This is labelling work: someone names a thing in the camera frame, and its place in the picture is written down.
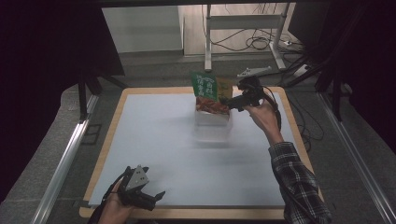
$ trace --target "gray carpet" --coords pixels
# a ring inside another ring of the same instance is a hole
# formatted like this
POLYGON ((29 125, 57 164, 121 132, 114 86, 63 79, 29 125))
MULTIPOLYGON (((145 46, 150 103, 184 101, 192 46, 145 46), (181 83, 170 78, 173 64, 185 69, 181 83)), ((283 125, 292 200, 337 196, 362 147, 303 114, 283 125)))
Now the gray carpet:
MULTIPOLYGON (((204 71, 202 57, 183 58, 179 55, 121 55, 126 73, 118 77, 132 87, 190 86, 190 71, 204 71)), ((268 55, 215 57, 213 74, 234 78, 247 67, 275 66, 268 55)), ((262 77, 262 84, 273 86, 280 75, 262 77)), ((91 178, 106 132, 112 119, 121 89, 100 79, 104 88, 95 112, 62 190, 50 213, 47 223, 86 223, 78 214, 82 197, 91 178)), ((305 146, 317 175, 325 203, 333 215, 333 223, 385 223, 363 185, 343 142, 314 91, 312 77, 294 88, 287 89, 297 123, 304 125, 305 146)), ((363 159, 386 192, 390 203, 396 204, 396 157, 382 139, 342 99, 343 123, 359 149, 363 159)), ((46 190, 67 142, 78 123, 77 87, 64 92, 62 105, 46 138, 29 163, 18 183, 0 207, 0 223, 27 223, 33 218, 39 201, 46 190)), ((160 220, 160 223, 189 223, 187 221, 160 220)), ((209 223, 191 220, 190 223, 209 223)))

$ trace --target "person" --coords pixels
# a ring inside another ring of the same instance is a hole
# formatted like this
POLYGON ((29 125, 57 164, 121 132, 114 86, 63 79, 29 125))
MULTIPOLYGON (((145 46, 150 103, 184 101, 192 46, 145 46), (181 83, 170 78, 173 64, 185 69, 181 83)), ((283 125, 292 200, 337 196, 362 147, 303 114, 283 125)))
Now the person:
MULTIPOLYGON (((285 142, 277 127, 274 109, 266 101, 259 106, 245 106, 244 109, 264 132, 270 143, 274 175, 285 201, 284 217, 289 223, 331 223, 332 215, 318 196, 318 182, 301 162, 291 142, 285 142)), ((134 210, 132 206, 123 206, 118 194, 111 194, 100 217, 100 224, 121 224, 134 210)))

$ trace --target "person's left hand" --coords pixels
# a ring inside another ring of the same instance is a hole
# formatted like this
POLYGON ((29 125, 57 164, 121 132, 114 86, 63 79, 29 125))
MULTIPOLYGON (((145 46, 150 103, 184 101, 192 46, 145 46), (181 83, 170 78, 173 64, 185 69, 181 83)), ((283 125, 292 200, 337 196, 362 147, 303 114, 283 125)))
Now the person's left hand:
POLYGON ((110 193, 108 198, 106 199, 106 205, 103 209, 102 215, 99 219, 98 224, 122 224, 125 223, 128 219, 131 212, 134 210, 134 207, 131 205, 123 205, 119 194, 116 193, 121 180, 114 186, 113 192, 110 193))

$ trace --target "transparent plastic container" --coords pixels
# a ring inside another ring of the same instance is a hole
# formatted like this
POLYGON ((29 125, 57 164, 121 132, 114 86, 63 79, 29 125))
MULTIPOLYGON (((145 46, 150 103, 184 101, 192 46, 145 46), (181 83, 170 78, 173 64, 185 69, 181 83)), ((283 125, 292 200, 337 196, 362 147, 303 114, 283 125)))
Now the transparent plastic container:
POLYGON ((233 120, 230 115, 195 110, 195 138, 200 142, 227 142, 233 120))

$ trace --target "plaid sleeve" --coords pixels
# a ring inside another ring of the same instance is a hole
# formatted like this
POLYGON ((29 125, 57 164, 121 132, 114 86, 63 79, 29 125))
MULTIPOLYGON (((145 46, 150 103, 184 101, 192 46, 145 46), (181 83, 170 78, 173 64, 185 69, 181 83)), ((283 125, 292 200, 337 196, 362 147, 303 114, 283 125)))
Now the plaid sleeve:
MULTIPOLYGON (((269 148, 274 175, 280 186, 286 187, 297 202, 315 218, 317 223, 331 223, 332 215, 318 196, 317 180, 301 162, 293 143, 278 143, 269 148)), ((311 223, 305 212, 280 188, 285 201, 285 219, 289 223, 311 223)))

